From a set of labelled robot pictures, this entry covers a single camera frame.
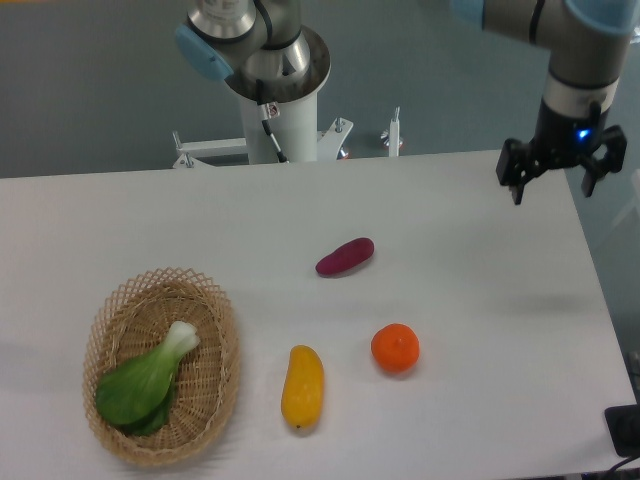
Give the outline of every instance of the yellow mango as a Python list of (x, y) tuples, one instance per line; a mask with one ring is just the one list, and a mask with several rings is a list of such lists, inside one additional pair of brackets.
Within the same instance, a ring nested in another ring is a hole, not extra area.
[(282, 416), (292, 428), (313, 427), (320, 419), (323, 396), (324, 368), (320, 357), (312, 348), (296, 345), (289, 355), (282, 390)]

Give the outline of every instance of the bok choy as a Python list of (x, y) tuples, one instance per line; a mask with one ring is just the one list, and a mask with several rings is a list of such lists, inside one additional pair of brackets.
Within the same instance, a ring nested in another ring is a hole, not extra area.
[(128, 434), (149, 435), (161, 428), (174, 400), (178, 365), (199, 343), (193, 325), (174, 322), (162, 343), (100, 379), (98, 413)]

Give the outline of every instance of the blue light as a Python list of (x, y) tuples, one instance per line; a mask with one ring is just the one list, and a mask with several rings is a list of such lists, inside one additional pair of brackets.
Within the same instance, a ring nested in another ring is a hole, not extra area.
[(591, 129), (587, 128), (585, 130), (578, 130), (577, 134), (578, 134), (578, 140), (583, 141), (585, 138), (591, 135)]

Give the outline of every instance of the gray floor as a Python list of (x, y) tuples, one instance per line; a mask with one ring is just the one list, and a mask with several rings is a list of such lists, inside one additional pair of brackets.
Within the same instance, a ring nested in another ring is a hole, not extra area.
[[(0, 5), (0, 177), (165, 169), (176, 158), (172, 130), (183, 141), (242, 136), (235, 100), (174, 45), (184, 15), (177, 0)], [(547, 52), (454, 19), (447, 0), (305, 0), (303, 15), (332, 56), (319, 127), (355, 122), (352, 156), (385, 155), (379, 135), (397, 105), (403, 154), (531, 137)], [(639, 79), (637, 46), (609, 117), (629, 138), (623, 172), (589, 200), (581, 172), (568, 174), (624, 352), (640, 349), (640, 222), (611, 222), (640, 168)]]

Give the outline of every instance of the wicker basket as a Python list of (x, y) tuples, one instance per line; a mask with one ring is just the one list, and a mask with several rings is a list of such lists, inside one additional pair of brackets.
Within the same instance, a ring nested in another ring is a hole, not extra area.
[[(94, 397), (104, 373), (160, 343), (176, 320), (197, 329), (200, 345), (180, 363), (169, 421), (147, 437), (125, 436), (98, 414)], [(113, 292), (91, 329), (83, 396), (101, 444), (140, 466), (167, 465), (200, 452), (231, 416), (240, 375), (231, 304), (210, 278), (193, 270), (147, 272)]]

